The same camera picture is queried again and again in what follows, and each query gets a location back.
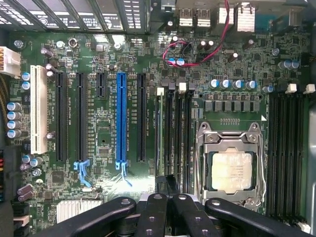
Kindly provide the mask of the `silver CPU chip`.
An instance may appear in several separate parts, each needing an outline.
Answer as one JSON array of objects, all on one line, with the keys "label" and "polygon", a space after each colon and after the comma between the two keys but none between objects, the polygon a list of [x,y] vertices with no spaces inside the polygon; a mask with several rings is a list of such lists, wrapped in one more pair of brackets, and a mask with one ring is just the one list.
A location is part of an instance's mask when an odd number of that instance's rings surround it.
[{"label": "silver CPU chip", "polygon": [[212,157],[211,187],[227,194],[249,189],[252,184],[252,155],[231,150]]}]

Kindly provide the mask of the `silver chipset heatsink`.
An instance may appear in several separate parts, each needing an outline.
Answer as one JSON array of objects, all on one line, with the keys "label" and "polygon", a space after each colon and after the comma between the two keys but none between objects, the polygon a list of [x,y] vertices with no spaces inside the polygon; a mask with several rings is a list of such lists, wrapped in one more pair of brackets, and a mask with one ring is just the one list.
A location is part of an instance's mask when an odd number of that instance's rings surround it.
[{"label": "silver chipset heatsink", "polygon": [[57,224],[103,204],[102,200],[63,200],[56,206]]}]

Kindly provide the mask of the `long black expansion slot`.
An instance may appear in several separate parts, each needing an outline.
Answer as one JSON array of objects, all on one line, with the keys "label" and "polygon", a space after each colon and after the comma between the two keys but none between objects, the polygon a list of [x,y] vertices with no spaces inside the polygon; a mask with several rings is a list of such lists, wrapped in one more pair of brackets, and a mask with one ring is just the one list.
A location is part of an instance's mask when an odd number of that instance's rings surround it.
[{"label": "long black expansion slot", "polygon": [[147,93],[146,74],[137,74],[137,161],[146,161]]},{"label": "long black expansion slot", "polygon": [[64,72],[58,72],[55,80],[56,160],[68,159],[68,81]]},{"label": "long black expansion slot", "polygon": [[91,184],[86,180],[86,168],[90,165],[87,154],[87,76],[84,73],[76,73],[76,164],[74,169],[79,171],[79,179],[82,184],[90,188]]}]

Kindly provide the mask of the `blue expansion slot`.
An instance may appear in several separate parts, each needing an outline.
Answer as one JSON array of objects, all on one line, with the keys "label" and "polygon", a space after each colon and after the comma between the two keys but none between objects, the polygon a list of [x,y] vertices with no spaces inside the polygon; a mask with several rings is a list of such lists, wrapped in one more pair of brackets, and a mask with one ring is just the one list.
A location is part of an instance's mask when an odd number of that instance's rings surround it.
[{"label": "blue expansion slot", "polygon": [[123,72],[117,73],[117,106],[116,106],[116,170],[121,171],[123,181],[128,185],[126,180],[126,167],[128,164],[126,158],[127,152],[127,80],[126,74]]}]

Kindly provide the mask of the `short black expansion slot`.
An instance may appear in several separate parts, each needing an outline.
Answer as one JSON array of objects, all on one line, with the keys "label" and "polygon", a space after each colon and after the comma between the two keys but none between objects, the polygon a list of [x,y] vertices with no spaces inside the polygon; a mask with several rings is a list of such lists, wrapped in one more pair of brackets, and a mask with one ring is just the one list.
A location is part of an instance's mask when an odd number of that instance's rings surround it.
[{"label": "short black expansion slot", "polygon": [[99,99],[107,99],[107,75],[98,73],[96,76],[96,96]]}]

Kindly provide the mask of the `black power connector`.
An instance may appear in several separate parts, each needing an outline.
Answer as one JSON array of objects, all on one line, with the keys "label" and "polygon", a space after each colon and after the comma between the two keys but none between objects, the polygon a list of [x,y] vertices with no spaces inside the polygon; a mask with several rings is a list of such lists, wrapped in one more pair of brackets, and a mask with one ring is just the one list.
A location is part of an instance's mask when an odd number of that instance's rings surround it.
[{"label": "black power connector", "polygon": [[0,202],[11,201],[22,186],[21,146],[0,148]]}]

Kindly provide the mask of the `white expansion slot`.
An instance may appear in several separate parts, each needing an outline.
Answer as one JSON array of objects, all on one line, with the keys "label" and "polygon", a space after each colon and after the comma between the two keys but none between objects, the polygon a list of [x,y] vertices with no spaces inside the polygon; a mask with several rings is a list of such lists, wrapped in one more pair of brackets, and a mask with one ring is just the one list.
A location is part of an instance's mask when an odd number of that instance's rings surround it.
[{"label": "white expansion slot", "polygon": [[30,141],[31,154],[47,152],[47,75],[40,65],[30,66]]}]

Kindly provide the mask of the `green motherboard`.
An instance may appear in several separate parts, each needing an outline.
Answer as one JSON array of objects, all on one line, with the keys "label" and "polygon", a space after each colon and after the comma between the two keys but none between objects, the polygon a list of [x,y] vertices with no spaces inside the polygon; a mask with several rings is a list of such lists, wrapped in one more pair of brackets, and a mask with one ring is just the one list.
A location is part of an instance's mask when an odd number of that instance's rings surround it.
[{"label": "green motherboard", "polygon": [[[310,34],[227,35],[221,49],[215,47],[219,36],[158,33],[152,36],[124,37],[111,44],[104,35],[67,33],[12,33],[10,49],[21,55],[21,76],[12,79],[7,94],[7,138],[21,146],[22,186],[13,201],[15,213],[23,216],[24,225],[17,235],[32,237],[57,225],[56,206],[63,200],[102,200],[103,204],[124,196],[139,203],[141,213],[147,197],[161,193],[192,196],[197,206],[204,206],[193,193],[193,155],[196,123],[206,121],[216,131],[247,130],[256,122],[264,139],[265,202],[257,212],[298,228],[295,215],[297,109],[293,128],[293,205],[287,216],[288,170],[288,85],[297,85],[293,102],[297,105],[299,88],[308,90],[310,101],[316,96],[316,84],[310,75]],[[30,141],[30,66],[40,65],[47,75],[47,152],[31,154]],[[55,80],[64,72],[68,81],[68,159],[56,160]],[[117,73],[127,80],[127,152],[126,180],[116,170]],[[87,76],[87,154],[88,188],[80,182],[76,164],[76,73]],[[107,99],[96,96],[96,76],[107,75]],[[146,161],[137,161],[137,74],[146,74],[147,134]],[[170,82],[175,83],[172,103],[171,173],[165,175],[165,102]],[[182,109],[181,176],[175,171],[175,96],[180,82],[195,84],[192,98],[190,189],[184,192],[185,95]],[[157,88],[163,97],[163,175],[157,166]],[[267,214],[269,95],[278,99],[276,207]],[[280,97],[286,97],[285,189],[283,216],[278,215]]]}]

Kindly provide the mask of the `silver USB port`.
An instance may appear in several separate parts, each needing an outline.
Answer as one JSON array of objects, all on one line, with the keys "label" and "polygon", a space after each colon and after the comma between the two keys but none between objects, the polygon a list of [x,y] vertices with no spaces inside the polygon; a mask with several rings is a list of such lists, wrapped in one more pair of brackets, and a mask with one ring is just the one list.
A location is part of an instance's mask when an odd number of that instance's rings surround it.
[{"label": "silver USB port", "polygon": [[179,26],[180,27],[193,26],[193,9],[191,8],[179,9]]},{"label": "silver USB port", "polygon": [[197,9],[197,26],[204,28],[209,28],[211,26],[209,9]]}]

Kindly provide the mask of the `white power connector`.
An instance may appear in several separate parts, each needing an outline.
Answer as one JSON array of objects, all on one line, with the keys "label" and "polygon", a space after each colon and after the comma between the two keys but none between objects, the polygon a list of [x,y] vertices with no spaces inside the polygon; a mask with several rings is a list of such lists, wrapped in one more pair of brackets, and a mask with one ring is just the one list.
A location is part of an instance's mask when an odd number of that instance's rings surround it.
[{"label": "white power connector", "polygon": [[0,74],[21,76],[21,55],[5,46],[0,46]]}]

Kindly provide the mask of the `silver rear port block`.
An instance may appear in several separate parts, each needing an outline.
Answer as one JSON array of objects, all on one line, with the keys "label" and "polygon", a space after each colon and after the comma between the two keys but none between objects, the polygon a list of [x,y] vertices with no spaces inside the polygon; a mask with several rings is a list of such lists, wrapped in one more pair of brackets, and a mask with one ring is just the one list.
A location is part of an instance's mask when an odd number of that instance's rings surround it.
[{"label": "silver rear port block", "polygon": [[242,2],[237,9],[237,31],[255,32],[256,9],[249,2]]}]

